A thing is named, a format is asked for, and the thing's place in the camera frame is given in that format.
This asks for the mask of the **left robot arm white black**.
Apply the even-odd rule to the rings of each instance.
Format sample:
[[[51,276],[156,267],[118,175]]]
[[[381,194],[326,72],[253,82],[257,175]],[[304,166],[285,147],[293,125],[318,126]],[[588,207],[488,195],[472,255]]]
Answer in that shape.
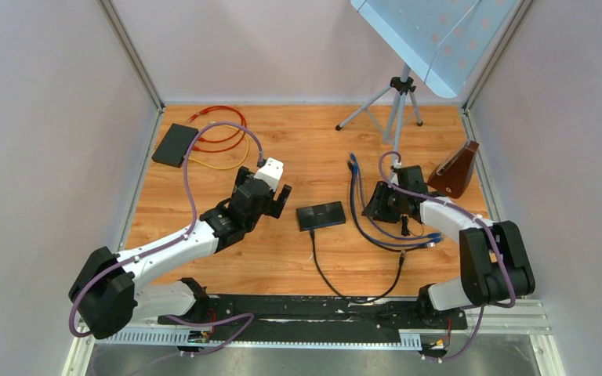
[[[188,262],[214,255],[245,238],[262,216],[279,218],[292,188],[281,185],[282,162],[269,158],[256,172],[241,167],[229,198],[190,225],[137,249],[93,251],[68,296],[76,337],[96,339],[118,333],[133,319],[174,315],[191,324],[202,322],[209,303],[189,280],[154,286],[152,281]],[[88,330],[78,332],[76,318]]]

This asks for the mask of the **black power adapter with cord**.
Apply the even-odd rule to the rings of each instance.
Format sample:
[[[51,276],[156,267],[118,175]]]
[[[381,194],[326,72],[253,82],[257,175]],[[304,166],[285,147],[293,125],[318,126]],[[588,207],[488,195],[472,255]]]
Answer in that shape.
[[[420,228],[420,231],[418,233],[415,233],[412,231],[411,225],[418,225]],[[426,231],[425,231],[425,227],[422,223],[416,221],[413,218],[410,218],[407,215],[402,215],[401,216],[401,235],[403,238],[406,239],[423,239],[426,237]]]

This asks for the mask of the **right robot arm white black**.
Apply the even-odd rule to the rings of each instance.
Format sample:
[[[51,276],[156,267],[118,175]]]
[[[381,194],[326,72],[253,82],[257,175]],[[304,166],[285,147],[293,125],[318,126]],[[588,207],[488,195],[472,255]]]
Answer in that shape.
[[[459,246],[459,276],[430,284],[419,292],[419,322],[436,327],[448,310],[513,306],[535,291],[535,276],[520,229],[512,221],[493,222],[430,192],[418,166],[399,168],[393,183],[377,182],[362,214],[372,221],[396,224],[404,217],[428,225]]]

